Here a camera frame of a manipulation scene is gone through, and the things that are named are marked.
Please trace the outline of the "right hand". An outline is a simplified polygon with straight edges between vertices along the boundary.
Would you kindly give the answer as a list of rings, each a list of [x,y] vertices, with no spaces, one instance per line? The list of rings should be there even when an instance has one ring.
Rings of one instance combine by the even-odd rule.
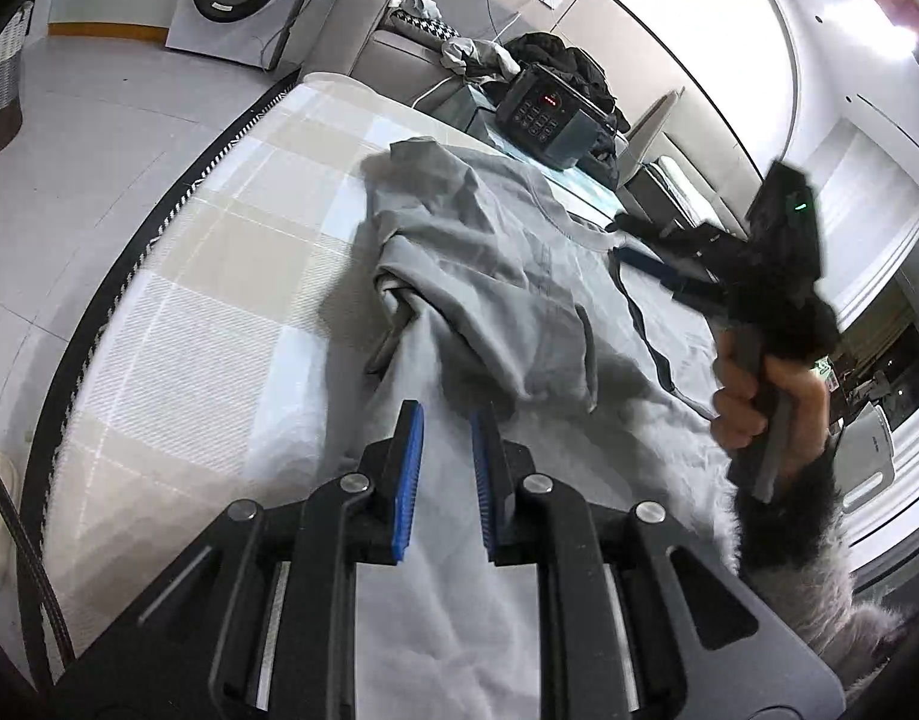
[[[775,356],[765,356],[760,376],[750,374],[739,366],[730,341],[729,335],[722,336],[713,366],[720,388],[713,397],[711,435],[733,454],[750,449],[779,416],[779,396],[788,398],[791,416],[777,472],[777,488],[788,488],[824,453],[829,439],[827,388],[809,367]]]

